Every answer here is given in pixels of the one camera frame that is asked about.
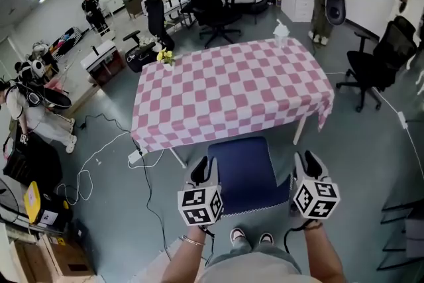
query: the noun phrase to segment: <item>blue chair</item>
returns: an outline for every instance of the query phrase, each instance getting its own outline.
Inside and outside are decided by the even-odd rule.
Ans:
[[[212,144],[209,163],[217,161],[223,216],[268,209],[289,201],[293,176],[277,186],[268,143],[264,137]]]

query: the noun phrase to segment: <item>black office chair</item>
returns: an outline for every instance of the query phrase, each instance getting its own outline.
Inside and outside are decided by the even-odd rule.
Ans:
[[[227,36],[227,33],[237,32],[241,36],[240,30],[225,27],[239,20],[242,15],[223,6],[221,0],[190,0],[189,4],[182,9],[182,12],[193,13],[199,25],[212,28],[212,30],[203,29],[199,33],[200,38],[205,34],[212,34],[212,37],[205,44],[205,48],[208,48],[209,44],[218,36],[222,36],[230,44],[234,44],[234,42]]]
[[[386,32],[381,41],[375,47],[373,54],[364,52],[365,40],[371,39],[366,34],[355,33],[361,38],[360,50],[347,52],[350,66],[346,76],[353,76],[356,82],[337,83],[336,87],[342,86],[360,88],[360,105],[357,112],[364,108],[365,93],[368,92],[377,102],[379,110],[382,102],[373,91],[384,91],[395,82],[396,73],[417,52],[417,46],[413,41],[415,28],[405,18],[398,16],[387,25]]]

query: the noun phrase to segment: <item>grey floor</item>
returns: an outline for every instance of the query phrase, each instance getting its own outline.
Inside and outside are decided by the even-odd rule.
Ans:
[[[299,39],[312,51],[307,37],[308,24],[291,23],[278,8],[270,8],[258,16],[255,26],[253,17],[244,16],[236,27],[243,30],[236,41],[258,40],[272,37],[279,18],[288,25],[291,36]],[[203,48],[204,41],[197,37],[198,26],[181,30],[173,35],[176,53]],[[216,40],[213,46],[225,44]],[[348,68],[346,52],[357,50],[358,38],[347,25],[335,29],[326,48],[317,50],[316,59],[326,72],[344,72]],[[408,119],[420,119],[423,99],[416,96],[415,80],[420,71],[419,61],[409,72],[401,71],[397,82],[384,92],[384,96]],[[77,113],[77,124],[85,115],[104,113],[116,118],[124,128],[131,127],[133,101],[138,83],[138,74],[128,68],[121,72],[102,91],[90,99]],[[344,78],[329,75],[332,85]],[[333,180],[339,185],[342,202],[325,228],[343,262],[349,282],[413,282],[417,265],[406,270],[376,272],[383,259],[382,247],[391,234],[400,232],[401,223],[380,225],[381,208],[388,201],[407,202],[417,198],[423,191],[423,178],[417,159],[396,114],[383,104],[381,111],[374,110],[374,102],[368,97],[361,114],[354,108],[358,96],[351,89],[337,92],[333,113],[324,129],[317,130],[317,118],[307,120],[297,147],[292,144],[296,124],[284,125],[256,133],[267,138],[272,162],[278,182],[285,179],[293,168],[293,153],[296,150],[312,150],[318,154],[331,171]],[[419,152],[423,150],[422,125],[411,124],[412,137]],[[102,118],[90,119],[84,130],[77,130],[78,143],[72,155],[64,153],[58,146],[64,171],[64,182],[76,186],[76,176],[85,160],[111,141],[120,131],[114,123]],[[209,143],[182,146],[177,153],[188,163],[203,156]],[[131,138],[126,135],[117,139],[103,152],[93,157],[85,169],[90,170],[94,189],[90,200],[80,200],[74,213],[90,230],[87,249],[97,272],[106,283],[127,282],[132,275],[142,270],[163,249],[162,234],[157,218],[146,209],[148,188],[141,168],[127,167],[128,154],[134,150]],[[152,164],[160,152],[146,156]],[[181,188],[184,170],[169,151],[160,163],[148,170],[153,185],[151,208],[164,220],[168,244],[186,231],[176,205],[176,193]],[[89,192],[89,180],[81,175],[81,192]],[[280,246],[282,236],[290,225],[287,207],[278,207],[245,215],[226,218],[214,225],[216,233],[215,256],[228,252],[229,231],[235,225],[246,229],[248,238],[257,241],[263,231],[277,238]],[[308,273],[307,253],[302,233],[290,235],[290,251],[304,273]],[[209,256],[210,247],[205,247],[204,256]]]

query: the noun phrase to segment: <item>flower vase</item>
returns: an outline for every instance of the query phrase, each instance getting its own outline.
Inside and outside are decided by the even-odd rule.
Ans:
[[[172,71],[174,69],[174,66],[166,63],[166,64],[164,64],[164,68],[165,68],[166,71]]]

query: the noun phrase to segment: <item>pink checkered tablecloth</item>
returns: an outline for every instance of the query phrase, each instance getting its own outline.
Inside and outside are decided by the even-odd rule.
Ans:
[[[132,137],[148,151],[212,141],[319,115],[334,91],[296,39],[243,42],[176,57],[172,71],[143,68],[132,113]]]

